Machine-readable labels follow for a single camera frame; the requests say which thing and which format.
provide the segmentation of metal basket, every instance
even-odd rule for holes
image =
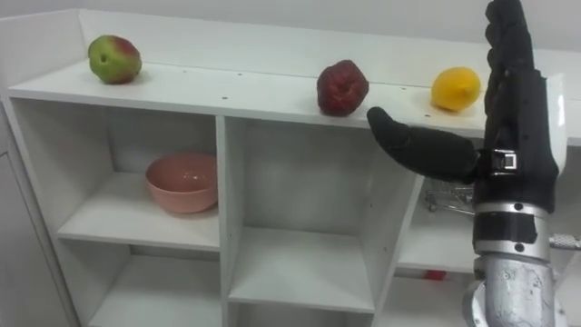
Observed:
[[[474,188],[472,185],[429,180],[426,203],[431,212],[439,209],[457,213],[474,214],[472,209]]]

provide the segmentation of apple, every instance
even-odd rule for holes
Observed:
[[[107,84],[131,82],[142,69],[139,51],[128,40],[101,35],[89,45],[91,71]]]
[[[324,114],[352,114],[369,92],[369,82],[350,60],[342,60],[323,70],[317,80],[317,100]]]

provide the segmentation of robotic thumb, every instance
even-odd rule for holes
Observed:
[[[412,172],[447,182],[474,181],[478,153],[470,140],[396,122],[379,107],[369,109],[367,119],[383,151]]]

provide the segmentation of shelf board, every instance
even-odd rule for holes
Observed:
[[[345,326],[343,312],[297,308],[286,305],[243,304],[239,327],[338,327]]]
[[[473,273],[472,220],[463,213],[431,213],[419,199],[398,267]]]
[[[464,291],[456,282],[394,277],[378,327],[466,326],[461,305]]]
[[[245,227],[229,298],[374,312],[358,240],[323,233]]]
[[[140,173],[113,173],[57,232],[60,238],[218,252],[218,209],[173,214],[159,207]]]
[[[89,327],[222,327],[218,263],[132,256]]]
[[[317,106],[316,81],[312,77],[144,63],[133,83],[105,85],[85,60],[12,86],[7,92],[17,98],[365,128],[367,109],[382,104],[404,122],[467,136],[483,134],[481,101],[478,109],[451,115],[429,105],[427,87],[371,84],[357,112],[347,118],[329,117],[320,114]]]

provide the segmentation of pink bowl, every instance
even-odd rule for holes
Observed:
[[[197,213],[218,201],[216,158],[172,154],[154,161],[145,173],[153,199],[174,213]]]

